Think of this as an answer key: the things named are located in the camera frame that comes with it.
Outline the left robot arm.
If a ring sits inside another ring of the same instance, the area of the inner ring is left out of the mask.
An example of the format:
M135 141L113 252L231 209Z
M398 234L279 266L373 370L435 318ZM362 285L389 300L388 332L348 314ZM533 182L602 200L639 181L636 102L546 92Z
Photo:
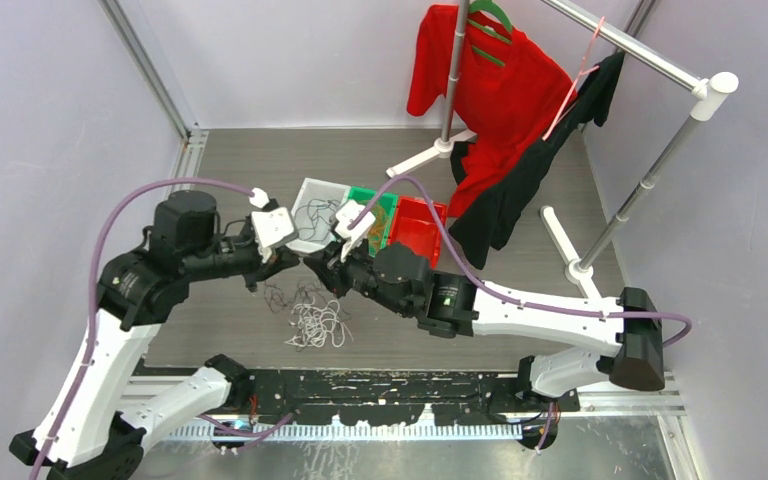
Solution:
M196 416L237 413L254 397L252 374L218 354L191 376L136 407L124 389L172 310L192 284L241 277L246 287L294 267L289 210L255 190L239 233L220 228L216 199L178 191L159 203L137 248L111 259L94 290L85 340L49 414L15 435L10 452L53 479L127 479L145 453Z

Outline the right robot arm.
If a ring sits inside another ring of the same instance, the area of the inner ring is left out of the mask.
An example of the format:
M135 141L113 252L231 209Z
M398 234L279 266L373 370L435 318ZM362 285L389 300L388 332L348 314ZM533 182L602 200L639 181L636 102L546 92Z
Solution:
M508 335L566 345L552 355L521 359L515 396L527 410L601 381L633 391L664 388L662 325L648 294L627 287L619 297L585 299L506 289L437 271L428 258L394 243L370 255L339 242L309 255L305 265L328 291L350 291L432 336Z

